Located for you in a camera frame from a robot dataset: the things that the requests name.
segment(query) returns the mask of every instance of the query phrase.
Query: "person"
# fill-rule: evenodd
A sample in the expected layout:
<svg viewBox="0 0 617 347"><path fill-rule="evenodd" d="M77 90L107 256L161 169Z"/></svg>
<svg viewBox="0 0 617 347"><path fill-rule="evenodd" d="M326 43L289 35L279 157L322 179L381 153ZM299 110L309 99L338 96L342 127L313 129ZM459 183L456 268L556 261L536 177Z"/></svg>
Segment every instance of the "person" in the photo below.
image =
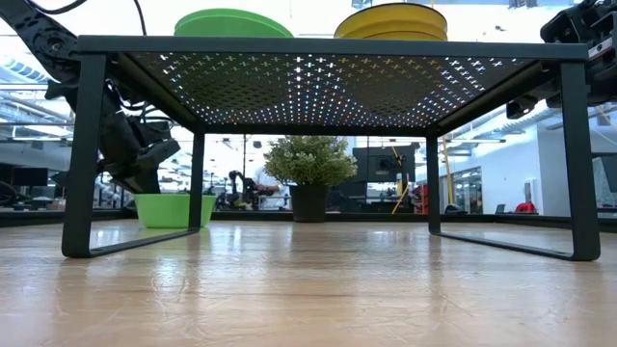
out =
<svg viewBox="0 0 617 347"><path fill-rule="evenodd" d="M257 191L274 192L272 196L264 195L260 196L259 209L272 210L279 208L286 208L284 196L288 193L288 187L278 182L276 178L265 172L263 167L258 168L253 176L253 181L257 184Z"/></svg>

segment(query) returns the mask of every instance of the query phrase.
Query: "green leaves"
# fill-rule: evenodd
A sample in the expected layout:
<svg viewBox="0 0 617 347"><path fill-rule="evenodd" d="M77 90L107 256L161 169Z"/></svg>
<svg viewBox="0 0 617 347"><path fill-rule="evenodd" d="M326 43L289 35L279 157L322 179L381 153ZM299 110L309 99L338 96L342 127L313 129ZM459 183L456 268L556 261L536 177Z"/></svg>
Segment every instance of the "green leaves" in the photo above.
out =
<svg viewBox="0 0 617 347"><path fill-rule="evenodd" d="M356 158L345 154L347 141L330 136L285 136L264 154L265 172L281 182L335 186L356 174Z"/></svg>

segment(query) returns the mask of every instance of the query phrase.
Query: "potted plant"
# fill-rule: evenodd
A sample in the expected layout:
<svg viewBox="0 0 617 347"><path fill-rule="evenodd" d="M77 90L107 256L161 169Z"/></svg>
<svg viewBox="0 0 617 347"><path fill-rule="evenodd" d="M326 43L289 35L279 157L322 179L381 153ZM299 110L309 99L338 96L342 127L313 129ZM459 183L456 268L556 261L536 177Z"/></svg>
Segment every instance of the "potted plant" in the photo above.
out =
<svg viewBox="0 0 617 347"><path fill-rule="evenodd" d="M270 143L264 170L290 185L295 222L323 223L329 187L356 174L356 158L347 141L330 136L285 136Z"/></svg>

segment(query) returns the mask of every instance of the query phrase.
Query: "wooden table surface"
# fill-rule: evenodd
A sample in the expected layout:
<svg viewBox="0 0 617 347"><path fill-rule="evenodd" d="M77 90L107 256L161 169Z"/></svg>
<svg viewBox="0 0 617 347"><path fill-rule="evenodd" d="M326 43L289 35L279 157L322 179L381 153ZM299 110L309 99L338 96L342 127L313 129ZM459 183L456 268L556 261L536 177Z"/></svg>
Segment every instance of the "wooden table surface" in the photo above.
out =
<svg viewBox="0 0 617 347"><path fill-rule="evenodd" d="M444 224L569 250L568 230ZM611 346L617 235L573 263L426 224L216 222L95 259L61 226L0 229L0 346ZM95 223L93 246L168 230Z"/></svg>

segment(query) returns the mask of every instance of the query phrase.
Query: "green plastic basin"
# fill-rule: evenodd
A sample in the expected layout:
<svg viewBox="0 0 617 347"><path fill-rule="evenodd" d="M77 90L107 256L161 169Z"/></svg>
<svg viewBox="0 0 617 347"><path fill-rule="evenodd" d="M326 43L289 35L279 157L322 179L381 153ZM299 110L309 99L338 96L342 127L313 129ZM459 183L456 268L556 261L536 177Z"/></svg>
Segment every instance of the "green plastic basin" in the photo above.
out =
<svg viewBox="0 0 617 347"><path fill-rule="evenodd" d="M183 228L189 226L188 194L139 194L135 196L139 222L148 228ZM216 197L202 196L201 223L210 222Z"/></svg>
<svg viewBox="0 0 617 347"><path fill-rule="evenodd" d="M278 22L257 13L235 9L210 9L183 16L175 36L293 38Z"/></svg>

